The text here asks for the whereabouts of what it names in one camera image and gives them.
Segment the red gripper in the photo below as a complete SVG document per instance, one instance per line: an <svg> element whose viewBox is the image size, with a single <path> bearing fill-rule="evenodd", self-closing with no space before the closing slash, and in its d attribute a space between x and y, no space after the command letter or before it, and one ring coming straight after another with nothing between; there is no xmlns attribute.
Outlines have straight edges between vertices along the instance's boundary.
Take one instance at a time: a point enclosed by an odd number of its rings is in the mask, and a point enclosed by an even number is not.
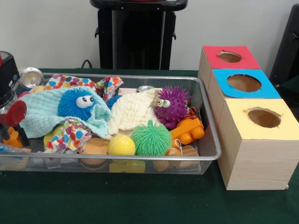
<svg viewBox="0 0 299 224"><path fill-rule="evenodd" d="M27 135L19 123L25 119L27 106L24 101L15 101L6 112L0 114L0 136L3 140L9 140L9 133L5 126L15 127L23 147L29 146Z"/></svg>

